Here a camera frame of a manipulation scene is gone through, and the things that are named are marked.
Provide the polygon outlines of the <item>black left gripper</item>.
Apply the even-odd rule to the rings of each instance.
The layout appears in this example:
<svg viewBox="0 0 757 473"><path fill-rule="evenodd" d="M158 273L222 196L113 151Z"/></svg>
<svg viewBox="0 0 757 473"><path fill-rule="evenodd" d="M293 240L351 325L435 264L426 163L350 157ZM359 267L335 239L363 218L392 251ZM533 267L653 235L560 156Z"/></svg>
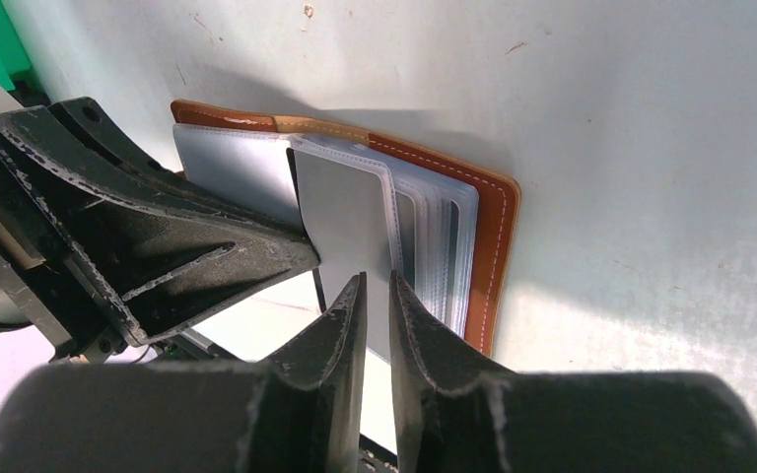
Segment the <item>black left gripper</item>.
<svg viewBox="0 0 757 473"><path fill-rule="evenodd" d="M318 263L305 230L165 169L90 97L0 114L0 333L94 359Z"/></svg>

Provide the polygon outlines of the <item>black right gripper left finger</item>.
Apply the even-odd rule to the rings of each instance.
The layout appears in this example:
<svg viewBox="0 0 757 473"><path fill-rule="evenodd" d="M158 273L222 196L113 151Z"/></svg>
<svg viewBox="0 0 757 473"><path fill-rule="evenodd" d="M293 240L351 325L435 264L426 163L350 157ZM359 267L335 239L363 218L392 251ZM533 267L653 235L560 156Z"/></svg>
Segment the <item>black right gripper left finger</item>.
<svg viewBox="0 0 757 473"><path fill-rule="evenodd" d="M264 360L58 365L0 411L0 472L354 472L367 277Z"/></svg>

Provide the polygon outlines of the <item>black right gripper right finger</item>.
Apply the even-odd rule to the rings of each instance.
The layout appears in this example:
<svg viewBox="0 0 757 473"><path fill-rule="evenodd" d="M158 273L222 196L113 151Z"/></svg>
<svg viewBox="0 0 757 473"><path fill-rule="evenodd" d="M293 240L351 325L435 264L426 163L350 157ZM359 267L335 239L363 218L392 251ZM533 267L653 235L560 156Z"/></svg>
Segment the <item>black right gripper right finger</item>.
<svg viewBox="0 0 757 473"><path fill-rule="evenodd" d="M518 373L389 278L402 472L757 472L757 426L705 372Z"/></svg>

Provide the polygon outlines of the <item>grey credit card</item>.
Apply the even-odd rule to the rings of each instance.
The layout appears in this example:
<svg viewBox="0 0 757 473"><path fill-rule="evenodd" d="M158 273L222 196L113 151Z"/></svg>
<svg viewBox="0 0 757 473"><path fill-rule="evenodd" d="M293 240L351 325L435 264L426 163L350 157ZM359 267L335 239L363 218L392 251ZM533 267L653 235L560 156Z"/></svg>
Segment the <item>grey credit card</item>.
<svg viewBox="0 0 757 473"><path fill-rule="evenodd" d="M390 360L388 277L401 266L395 190L386 165L337 151L293 148L304 226L320 257L328 303L367 276L367 347Z"/></svg>

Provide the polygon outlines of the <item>brown leather card holder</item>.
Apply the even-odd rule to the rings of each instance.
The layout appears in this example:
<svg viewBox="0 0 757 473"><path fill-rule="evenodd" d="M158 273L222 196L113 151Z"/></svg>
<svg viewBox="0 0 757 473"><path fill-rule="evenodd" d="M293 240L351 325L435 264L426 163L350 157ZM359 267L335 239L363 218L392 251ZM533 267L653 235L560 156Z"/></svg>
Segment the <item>brown leather card holder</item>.
<svg viewBox="0 0 757 473"><path fill-rule="evenodd" d="M391 273L413 288L436 320L491 354L521 198L513 178L385 134L310 117L185 100L173 101L171 111L174 142L190 181L305 231L294 147L386 165L401 247L401 266Z"/></svg>

